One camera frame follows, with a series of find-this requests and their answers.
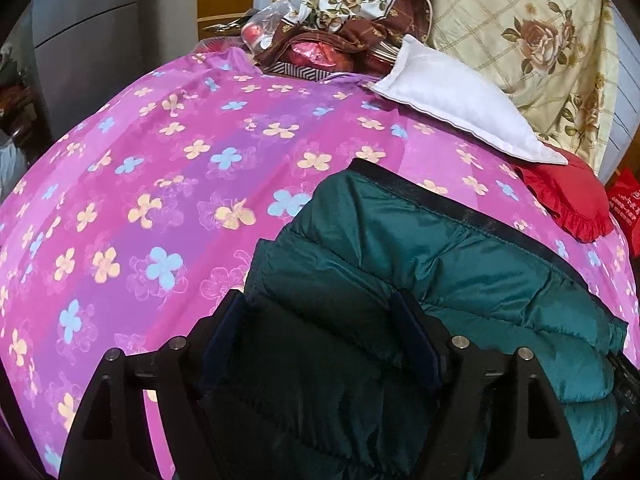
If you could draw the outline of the cream floral quilt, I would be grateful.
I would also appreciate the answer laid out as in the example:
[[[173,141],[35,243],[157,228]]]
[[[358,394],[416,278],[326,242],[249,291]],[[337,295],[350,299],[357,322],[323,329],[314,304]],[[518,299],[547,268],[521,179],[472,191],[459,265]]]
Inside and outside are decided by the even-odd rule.
[[[410,34],[477,70],[533,130],[601,167],[618,79],[610,0],[299,0],[294,20],[338,32],[351,18],[378,23],[397,46]]]

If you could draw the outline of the dark green puffer jacket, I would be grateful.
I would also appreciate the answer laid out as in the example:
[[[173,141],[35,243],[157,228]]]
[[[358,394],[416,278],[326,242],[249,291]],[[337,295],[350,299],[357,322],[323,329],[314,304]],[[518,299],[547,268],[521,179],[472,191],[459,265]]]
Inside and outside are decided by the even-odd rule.
[[[405,479],[442,397],[396,292],[487,350],[532,349],[586,477],[618,419],[626,324],[546,245],[381,166],[324,179],[256,245],[226,370],[206,394],[226,479]]]

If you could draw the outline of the plastic bottle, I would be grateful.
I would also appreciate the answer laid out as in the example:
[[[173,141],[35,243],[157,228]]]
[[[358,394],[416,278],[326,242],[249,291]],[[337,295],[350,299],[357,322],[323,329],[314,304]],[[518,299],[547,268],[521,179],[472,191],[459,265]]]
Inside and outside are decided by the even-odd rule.
[[[250,52],[259,54],[267,50],[280,21],[293,10],[290,0],[272,0],[268,6],[253,14],[241,28],[241,38]]]

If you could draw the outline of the red shopping bag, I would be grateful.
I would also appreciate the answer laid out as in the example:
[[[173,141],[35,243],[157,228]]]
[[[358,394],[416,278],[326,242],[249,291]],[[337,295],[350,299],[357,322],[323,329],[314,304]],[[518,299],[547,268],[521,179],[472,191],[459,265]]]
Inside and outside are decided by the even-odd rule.
[[[634,173],[624,168],[606,191],[610,209],[622,229],[632,258],[640,252],[640,193]]]

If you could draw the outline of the white pillow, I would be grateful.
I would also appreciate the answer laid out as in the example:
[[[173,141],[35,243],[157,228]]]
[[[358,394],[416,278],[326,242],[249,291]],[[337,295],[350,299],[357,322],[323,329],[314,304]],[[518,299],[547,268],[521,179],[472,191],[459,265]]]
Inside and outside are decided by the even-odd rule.
[[[565,166],[567,159],[538,140],[512,101],[469,66],[413,36],[402,38],[390,73],[372,90],[386,100],[472,134],[513,158]]]

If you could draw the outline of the red ruffled pillow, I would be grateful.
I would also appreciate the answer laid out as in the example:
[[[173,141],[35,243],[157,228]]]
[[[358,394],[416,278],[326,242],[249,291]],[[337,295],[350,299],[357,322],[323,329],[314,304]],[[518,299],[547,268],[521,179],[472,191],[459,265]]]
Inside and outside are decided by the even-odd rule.
[[[513,169],[552,220],[582,244],[614,231],[605,188],[578,156],[552,148],[567,164],[551,165],[514,159]]]

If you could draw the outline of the pink floral bed sheet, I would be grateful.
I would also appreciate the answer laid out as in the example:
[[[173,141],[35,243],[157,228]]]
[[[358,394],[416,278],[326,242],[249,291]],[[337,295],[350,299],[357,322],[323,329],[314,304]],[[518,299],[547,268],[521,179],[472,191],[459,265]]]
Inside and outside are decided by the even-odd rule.
[[[277,78],[237,48],[192,53],[62,136],[2,204],[1,359],[50,474],[103,353],[190,330],[243,287],[258,240],[355,158],[548,246],[627,322],[638,360],[622,232],[574,240],[501,154],[379,99],[366,78]]]

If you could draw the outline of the grey wardrobe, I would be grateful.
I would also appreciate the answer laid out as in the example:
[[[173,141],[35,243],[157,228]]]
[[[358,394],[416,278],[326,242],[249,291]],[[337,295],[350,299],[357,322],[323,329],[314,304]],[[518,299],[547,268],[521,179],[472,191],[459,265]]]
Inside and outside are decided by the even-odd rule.
[[[196,44],[196,0],[32,0],[29,73],[55,139]]]

